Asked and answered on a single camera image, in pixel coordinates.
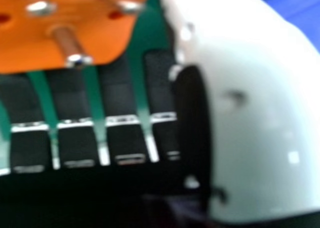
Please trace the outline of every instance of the green surface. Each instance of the green surface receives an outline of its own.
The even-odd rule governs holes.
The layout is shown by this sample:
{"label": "green surface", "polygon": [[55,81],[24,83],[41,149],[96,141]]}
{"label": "green surface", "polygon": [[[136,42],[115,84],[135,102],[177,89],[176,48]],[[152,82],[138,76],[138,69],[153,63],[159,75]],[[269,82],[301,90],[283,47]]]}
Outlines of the green surface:
{"label": "green surface", "polygon": [[[148,0],[146,10],[139,16],[134,29],[132,40],[127,48],[127,54],[131,66],[135,98],[138,106],[138,114],[142,121],[143,129],[150,132],[149,109],[145,90],[143,55],[146,51],[154,48],[168,48],[169,46],[164,19],[158,0]],[[105,115],[101,102],[98,78],[95,67],[87,67],[83,70],[89,97],[92,117],[94,119],[95,132],[99,144],[106,142],[106,132],[104,126]],[[28,74],[34,88],[39,96],[45,120],[50,125],[50,137],[52,140],[53,155],[57,156],[57,116],[54,109],[53,100],[47,85],[44,73],[31,72]],[[8,164],[8,151],[10,140],[10,123],[5,109],[0,104],[0,169],[6,168]]]}

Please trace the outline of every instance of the orange plate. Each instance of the orange plate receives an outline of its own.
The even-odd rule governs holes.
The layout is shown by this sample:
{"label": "orange plate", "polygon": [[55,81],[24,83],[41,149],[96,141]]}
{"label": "orange plate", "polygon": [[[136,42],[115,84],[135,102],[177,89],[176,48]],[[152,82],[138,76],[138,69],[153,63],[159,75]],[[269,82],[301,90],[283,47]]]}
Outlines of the orange plate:
{"label": "orange plate", "polygon": [[26,12],[30,1],[0,0],[0,73],[63,68],[65,58],[50,35],[57,25],[74,29],[95,64],[125,50],[136,16],[120,14],[108,0],[51,1],[58,6],[54,14],[32,17]]}

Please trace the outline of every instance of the robotic hand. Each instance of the robotic hand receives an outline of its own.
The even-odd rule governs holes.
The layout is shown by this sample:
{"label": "robotic hand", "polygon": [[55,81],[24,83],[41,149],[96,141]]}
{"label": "robotic hand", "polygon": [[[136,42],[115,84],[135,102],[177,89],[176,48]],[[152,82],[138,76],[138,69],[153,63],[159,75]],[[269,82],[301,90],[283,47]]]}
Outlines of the robotic hand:
{"label": "robotic hand", "polygon": [[179,63],[169,75],[179,142],[192,154],[182,160],[209,187],[210,219],[257,224],[320,211],[313,45],[261,0],[161,2]]}

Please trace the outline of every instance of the hole in orange plate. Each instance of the hole in orange plate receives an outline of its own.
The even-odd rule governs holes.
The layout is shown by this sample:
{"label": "hole in orange plate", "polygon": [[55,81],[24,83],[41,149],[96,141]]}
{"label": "hole in orange plate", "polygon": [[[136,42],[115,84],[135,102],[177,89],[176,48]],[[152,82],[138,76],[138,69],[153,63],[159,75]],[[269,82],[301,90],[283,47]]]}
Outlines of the hole in orange plate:
{"label": "hole in orange plate", "polygon": [[11,21],[11,16],[7,13],[0,13],[0,25],[4,25]]}
{"label": "hole in orange plate", "polygon": [[111,12],[109,15],[108,15],[108,17],[110,18],[110,19],[119,19],[119,18],[122,18],[122,17],[124,17],[125,15],[122,13],[122,12],[119,12],[119,11],[113,11],[113,12]]}

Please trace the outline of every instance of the white plastic casing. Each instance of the white plastic casing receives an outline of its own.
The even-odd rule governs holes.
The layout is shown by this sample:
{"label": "white plastic casing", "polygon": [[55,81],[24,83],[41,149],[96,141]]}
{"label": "white plastic casing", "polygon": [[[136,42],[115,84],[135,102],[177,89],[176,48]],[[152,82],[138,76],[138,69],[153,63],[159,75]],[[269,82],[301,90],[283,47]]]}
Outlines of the white plastic casing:
{"label": "white plastic casing", "polygon": [[320,211],[313,45],[262,0],[161,1],[177,60],[197,65],[205,83],[210,182],[228,197],[211,198],[210,217],[245,224]]}

